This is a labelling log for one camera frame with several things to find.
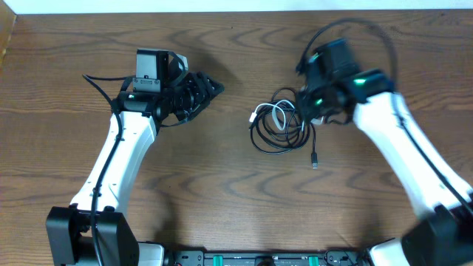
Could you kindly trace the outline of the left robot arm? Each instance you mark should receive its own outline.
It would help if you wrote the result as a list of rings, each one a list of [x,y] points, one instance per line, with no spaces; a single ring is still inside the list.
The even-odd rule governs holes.
[[[137,49],[134,75],[121,77],[109,132],[95,165],[67,207],[51,208],[46,228],[55,265],[168,265],[157,243],[139,242],[126,221],[130,195],[164,120],[193,120],[225,87],[169,50]]]

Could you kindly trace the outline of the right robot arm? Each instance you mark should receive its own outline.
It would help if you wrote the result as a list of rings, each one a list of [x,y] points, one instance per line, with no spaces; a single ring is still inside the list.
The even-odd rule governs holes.
[[[441,157],[410,113],[395,82],[361,70],[343,39],[303,52],[306,85],[296,104],[306,123],[345,113],[400,180],[418,224],[367,250],[371,265],[463,265],[472,261],[472,186]]]

